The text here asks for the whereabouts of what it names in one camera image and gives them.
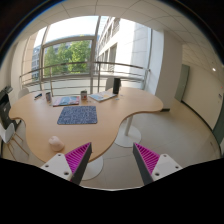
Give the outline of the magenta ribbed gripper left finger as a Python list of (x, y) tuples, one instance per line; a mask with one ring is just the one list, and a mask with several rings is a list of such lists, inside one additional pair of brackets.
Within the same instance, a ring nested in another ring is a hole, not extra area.
[(92, 145), (86, 143), (66, 154), (57, 153), (48, 162), (42, 165), (41, 168), (79, 185), (91, 154)]

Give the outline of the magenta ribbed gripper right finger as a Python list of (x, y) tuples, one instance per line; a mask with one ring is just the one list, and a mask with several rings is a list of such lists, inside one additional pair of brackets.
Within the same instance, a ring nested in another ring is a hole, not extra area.
[(182, 169), (168, 154), (158, 154), (137, 143), (133, 144), (133, 154), (145, 185)]

